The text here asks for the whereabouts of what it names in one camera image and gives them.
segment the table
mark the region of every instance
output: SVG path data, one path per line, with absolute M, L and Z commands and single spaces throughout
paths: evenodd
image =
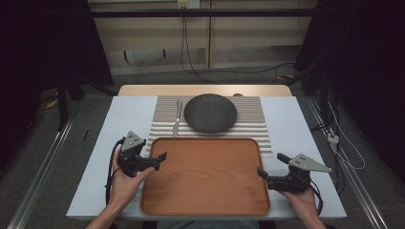
M 117 140 L 130 130 L 147 138 L 155 111 L 157 95 L 197 95 L 217 93 L 260 96 L 266 125 L 274 153 L 294 157 L 303 153 L 324 163 L 313 141 L 296 98 L 286 86 L 273 85 L 131 85 L 123 86 L 119 96 L 113 99 L 110 111 L 98 136 L 96 146 L 89 159 L 83 178 L 77 188 L 67 217 L 93 219 L 105 206 L 105 179 L 111 150 Z M 275 176 L 288 172 L 286 164 L 276 157 L 264 157 L 266 171 Z M 321 214 L 323 219 L 338 219 L 346 216 L 339 196 L 333 187 L 329 174 L 311 173 L 319 186 L 325 201 Z M 295 218 L 288 201 L 278 192 L 268 191 L 271 209 L 262 217 L 167 217 L 147 216 L 139 208 L 142 186 L 134 200 L 120 215 L 131 220 L 273 220 Z

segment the gray carpet floor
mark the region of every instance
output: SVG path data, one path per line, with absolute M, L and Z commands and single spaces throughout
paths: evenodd
M 234 71 L 260 71 L 267 68 L 238 68 Z M 295 74 L 291 68 L 281 68 L 278 75 Z M 262 73 L 201 73 L 205 79 L 220 84 L 268 84 L 273 82 L 275 72 Z M 115 76 L 118 90 L 124 84 L 207 84 L 194 74 L 184 72 L 146 73 L 139 75 Z M 69 111 L 78 109 L 72 129 L 42 188 L 41 195 L 29 217 L 26 228 L 84 228 L 89 222 L 66 218 L 66 213 L 75 194 L 77 183 L 87 165 L 90 154 L 96 144 L 98 133 L 107 115 L 112 97 L 84 86 L 86 96 L 82 101 L 69 100 Z M 291 86 L 291 91 L 301 106 L 309 128 L 318 125 L 303 96 L 300 84 Z M 346 136 L 362 153 L 366 168 L 357 171 L 371 197 L 375 201 L 389 228 L 405 228 L 405 184 L 384 164 L 371 142 L 360 134 L 349 111 L 344 104 L 339 106 L 341 127 Z M 7 228 L 18 204 L 27 193 L 39 167 L 52 146 L 58 128 L 57 107 L 39 109 L 36 118 L 28 130 L 25 142 L 18 147 L 13 163 L 3 171 L 0 179 L 0 228 Z M 321 131 L 312 135 L 327 166 L 334 168 L 332 152 Z M 358 155 L 352 146 L 342 141 L 342 147 L 349 155 L 352 164 L 360 164 Z M 351 185 L 340 195 L 348 216 L 345 219 L 327 220 L 326 223 L 337 228 L 373 228 Z M 119 221 L 119 228 L 140 228 L 139 221 Z M 277 228 L 304 228 L 298 220 L 276 221 Z

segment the striped placemat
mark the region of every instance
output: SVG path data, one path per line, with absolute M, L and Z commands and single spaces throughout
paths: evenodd
M 238 117 L 235 124 L 226 132 L 219 134 L 203 134 L 194 131 L 184 119 L 184 108 L 194 96 L 159 96 L 152 121 L 152 127 L 146 145 L 149 156 L 152 142 L 158 137 L 173 136 L 173 125 L 176 121 L 177 100 L 182 101 L 181 119 L 178 137 L 248 137 L 256 140 L 262 156 L 273 156 L 263 115 L 262 103 L 257 96 L 231 96 L 229 100 L 235 104 Z

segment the round plate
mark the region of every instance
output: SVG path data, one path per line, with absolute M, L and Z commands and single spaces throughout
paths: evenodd
M 216 134 L 229 129 L 236 121 L 235 105 L 218 94 L 201 94 L 192 98 L 184 108 L 184 118 L 194 130 Z

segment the wooden tray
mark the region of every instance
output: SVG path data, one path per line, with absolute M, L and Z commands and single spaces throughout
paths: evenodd
M 144 183 L 141 209 L 155 216 L 262 216 L 270 208 L 259 146 L 251 138 L 161 137 L 167 152 Z

